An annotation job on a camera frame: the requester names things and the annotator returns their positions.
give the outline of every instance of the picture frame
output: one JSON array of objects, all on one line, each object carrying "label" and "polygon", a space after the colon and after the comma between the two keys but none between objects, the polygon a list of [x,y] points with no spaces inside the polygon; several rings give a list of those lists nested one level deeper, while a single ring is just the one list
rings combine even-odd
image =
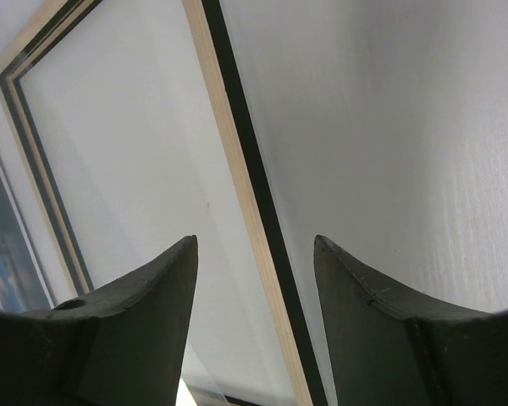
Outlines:
[{"label": "picture frame", "polygon": [[[0,97],[77,294],[93,289],[20,79],[102,0],[46,0],[0,55]],[[218,0],[183,0],[229,170],[299,405],[327,404]]]},{"label": "picture frame", "polygon": [[49,309],[53,302],[0,160],[0,310]]}]

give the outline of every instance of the small dark spot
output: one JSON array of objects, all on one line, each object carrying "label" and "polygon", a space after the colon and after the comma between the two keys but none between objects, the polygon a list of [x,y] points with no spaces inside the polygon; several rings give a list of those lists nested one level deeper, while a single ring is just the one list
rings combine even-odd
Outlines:
[{"label": "small dark spot", "polygon": [[54,310],[69,310],[69,309],[77,309],[78,307],[82,307],[86,305],[86,302],[83,299],[71,299],[64,303],[59,304]]}]

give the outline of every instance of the gray surface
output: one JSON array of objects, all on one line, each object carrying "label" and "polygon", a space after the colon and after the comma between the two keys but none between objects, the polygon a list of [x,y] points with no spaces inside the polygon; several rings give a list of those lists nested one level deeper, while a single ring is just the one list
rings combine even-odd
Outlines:
[{"label": "gray surface", "polygon": [[508,307],[508,1],[222,3],[332,403],[315,234]]}]

